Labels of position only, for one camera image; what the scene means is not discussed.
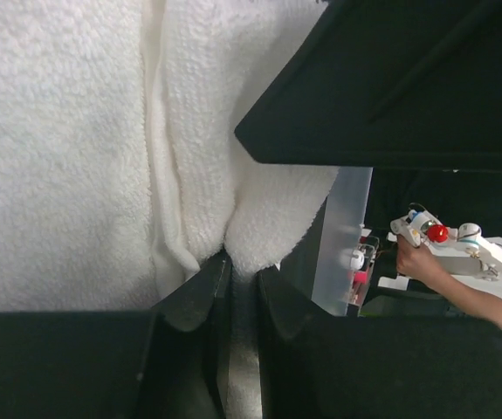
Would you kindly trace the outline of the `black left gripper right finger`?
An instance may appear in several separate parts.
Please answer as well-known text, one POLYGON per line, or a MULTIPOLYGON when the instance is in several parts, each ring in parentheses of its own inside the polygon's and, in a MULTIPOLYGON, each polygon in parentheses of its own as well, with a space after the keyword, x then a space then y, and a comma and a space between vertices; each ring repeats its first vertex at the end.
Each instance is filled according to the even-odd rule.
POLYGON ((267 418, 502 418, 502 332, 477 319, 335 317, 261 271, 267 418))

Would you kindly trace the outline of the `operator bare forearm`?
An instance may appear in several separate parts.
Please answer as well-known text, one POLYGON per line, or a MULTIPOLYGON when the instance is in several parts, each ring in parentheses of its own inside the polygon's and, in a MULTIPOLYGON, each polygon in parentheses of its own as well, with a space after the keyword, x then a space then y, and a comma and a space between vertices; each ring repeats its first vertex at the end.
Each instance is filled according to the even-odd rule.
POLYGON ((472 317, 485 319, 502 330, 502 299, 459 282, 449 273, 437 270, 423 279, 433 291, 472 317))

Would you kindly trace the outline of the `operator bare hand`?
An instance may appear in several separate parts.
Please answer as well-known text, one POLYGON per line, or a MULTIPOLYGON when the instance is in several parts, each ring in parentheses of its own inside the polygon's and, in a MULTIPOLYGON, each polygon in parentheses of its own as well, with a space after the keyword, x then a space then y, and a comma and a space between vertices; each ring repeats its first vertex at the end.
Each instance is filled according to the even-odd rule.
POLYGON ((396 270, 399 274, 418 280, 433 291, 439 290, 439 280, 446 271, 429 248, 411 245, 403 236, 397 238, 396 270))

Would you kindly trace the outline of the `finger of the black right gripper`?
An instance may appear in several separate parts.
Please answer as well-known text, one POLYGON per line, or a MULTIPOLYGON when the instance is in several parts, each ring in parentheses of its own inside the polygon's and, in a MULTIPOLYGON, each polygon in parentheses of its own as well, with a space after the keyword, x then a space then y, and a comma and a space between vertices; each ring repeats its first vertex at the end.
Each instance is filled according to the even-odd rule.
POLYGON ((261 163, 502 171, 502 1, 332 1, 238 123, 261 163))

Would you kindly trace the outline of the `white towel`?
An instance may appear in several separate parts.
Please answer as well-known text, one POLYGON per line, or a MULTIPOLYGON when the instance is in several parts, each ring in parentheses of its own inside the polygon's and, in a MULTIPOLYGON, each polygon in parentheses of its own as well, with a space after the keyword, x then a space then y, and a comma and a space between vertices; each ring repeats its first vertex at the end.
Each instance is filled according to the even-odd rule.
POLYGON ((229 303, 335 168, 235 138, 321 1, 0 1, 0 313, 140 311, 219 253, 229 303))

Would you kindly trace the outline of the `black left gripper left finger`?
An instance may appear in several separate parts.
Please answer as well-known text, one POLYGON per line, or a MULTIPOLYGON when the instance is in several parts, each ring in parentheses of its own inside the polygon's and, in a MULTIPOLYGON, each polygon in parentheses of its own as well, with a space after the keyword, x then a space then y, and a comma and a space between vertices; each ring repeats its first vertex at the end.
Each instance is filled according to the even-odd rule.
POLYGON ((231 262, 140 311, 0 313, 0 418, 222 418, 231 262))

